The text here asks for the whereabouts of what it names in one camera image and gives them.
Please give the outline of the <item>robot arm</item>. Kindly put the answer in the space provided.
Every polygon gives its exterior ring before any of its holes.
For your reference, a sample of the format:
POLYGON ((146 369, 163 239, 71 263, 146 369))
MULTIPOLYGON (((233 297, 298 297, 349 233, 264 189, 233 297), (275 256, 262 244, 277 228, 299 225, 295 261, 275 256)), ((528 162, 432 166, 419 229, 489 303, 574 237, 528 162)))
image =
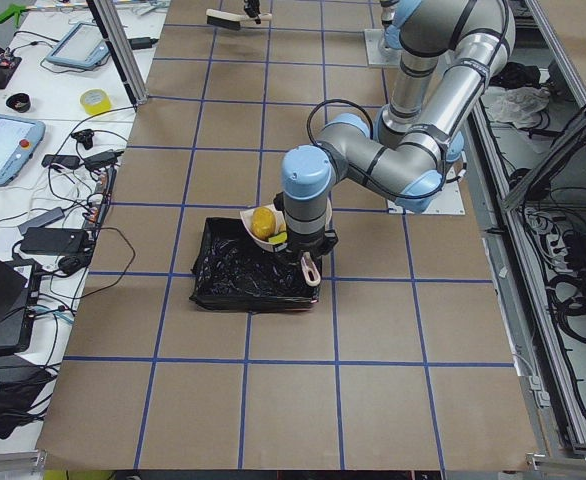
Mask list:
MULTIPOLYGON (((394 25, 394 21, 399 18, 397 10, 400 4, 401 1, 399 0, 380 1, 380 6, 382 8, 381 22, 384 28, 384 33, 378 42, 378 47, 382 53, 390 53, 392 50, 399 49, 397 28, 394 25)), ((243 9, 244 13, 247 14, 256 24, 262 22, 260 19, 261 11, 259 0, 244 0, 243 9)))
POLYGON ((444 186, 463 147, 460 128, 508 62, 515 22, 505 1, 397 1, 386 40, 400 50, 391 100, 374 125, 346 113, 281 167, 287 240, 276 251, 298 264, 337 243, 325 226, 332 188, 349 179, 421 213, 444 186))

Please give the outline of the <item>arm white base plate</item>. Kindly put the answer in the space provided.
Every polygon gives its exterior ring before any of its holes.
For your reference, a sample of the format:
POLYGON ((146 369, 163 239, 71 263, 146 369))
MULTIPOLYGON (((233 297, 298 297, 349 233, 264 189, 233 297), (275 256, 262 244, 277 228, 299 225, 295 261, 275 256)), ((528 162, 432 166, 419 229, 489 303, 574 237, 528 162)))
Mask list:
POLYGON ((458 175, 450 171, 443 190, 434 197, 422 215, 464 216, 466 210, 459 183, 458 175))
POLYGON ((394 30, 387 34, 384 29, 365 29, 364 43, 369 67, 393 68, 399 66, 402 47, 394 30))

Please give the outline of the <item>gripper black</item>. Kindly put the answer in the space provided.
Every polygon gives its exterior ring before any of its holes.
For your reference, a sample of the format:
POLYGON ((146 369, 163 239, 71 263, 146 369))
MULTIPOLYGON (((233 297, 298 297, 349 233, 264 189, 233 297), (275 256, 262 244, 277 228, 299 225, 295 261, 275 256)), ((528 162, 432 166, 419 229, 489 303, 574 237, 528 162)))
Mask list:
POLYGON ((244 0, 244 12, 248 17, 259 17, 260 1, 259 0, 244 0))
POLYGON ((328 255, 338 243, 335 230, 325 228, 312 234, 299 234, 287 230, 286 241, 278 246, 275 258, 282 264, 295 265, 300 262, 304 253, 309 253, 313 261, 328 255))

